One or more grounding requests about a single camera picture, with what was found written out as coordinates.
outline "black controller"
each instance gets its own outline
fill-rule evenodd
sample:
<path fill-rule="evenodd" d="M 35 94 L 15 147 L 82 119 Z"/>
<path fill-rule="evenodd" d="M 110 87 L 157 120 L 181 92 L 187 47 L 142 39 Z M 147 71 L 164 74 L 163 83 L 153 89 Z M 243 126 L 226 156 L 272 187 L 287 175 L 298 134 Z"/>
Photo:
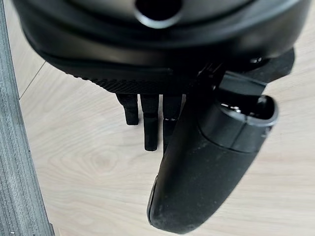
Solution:
<path fill-rule="evenodd" d="M 291 72 L 311 0 L 13 0 L 56 68 L 117 95 L 164 157 L 149 222 L 185 234 L 225 201 L 277 122 L 266 85 Z M 186 104 L 181 112 L 183 94 Z"/>

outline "wood grain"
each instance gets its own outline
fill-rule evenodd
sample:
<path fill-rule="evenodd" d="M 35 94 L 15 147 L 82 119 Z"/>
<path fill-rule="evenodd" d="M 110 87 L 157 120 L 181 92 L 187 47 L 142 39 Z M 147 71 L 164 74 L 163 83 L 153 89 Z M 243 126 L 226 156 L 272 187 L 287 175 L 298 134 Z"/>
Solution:
<path fill-rule="evenodd" d="M 15 76 L 19 95 L 22 96 L 45 61 L 27 43 L 12 0 L 3 2 Z"/>
<path fill-rule="evenodd" d="M 315 235 L 314 4 L 294 72 L 273 82 L 281 119 L 219 211 L 192 236 Z M 115 96 L 45 64 L 21 99 L 51 222 L 62 236 L 171 235 L 146 206 L 162 157 L 143 149 Z"/>

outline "black leg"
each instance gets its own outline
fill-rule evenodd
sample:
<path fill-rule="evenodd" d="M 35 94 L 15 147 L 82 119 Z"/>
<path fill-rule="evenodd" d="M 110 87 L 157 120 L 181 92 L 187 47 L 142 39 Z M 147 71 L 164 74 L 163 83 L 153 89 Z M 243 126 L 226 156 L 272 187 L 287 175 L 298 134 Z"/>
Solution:
<path fill-rule="evenodd" d="M 158 148 L 158 99 L 159 95 L 141 95 L 144 122 L 144 148 L 155 151 Z"/>
<path fill-rule="evenodd" d="M 138 95 L 137 94 L 116 94 L 118 101 L 123 105 L 126 114 L 127 125 L 137 125 L 138 117 Z"/>
<path fill-rule="evenodd" d="M 182 95 L 178 96 L 163 96 L 163 150 L 167 149 L 168 143 L 171 139 L 175 129 L 178 117 L 181 112 Z"/>

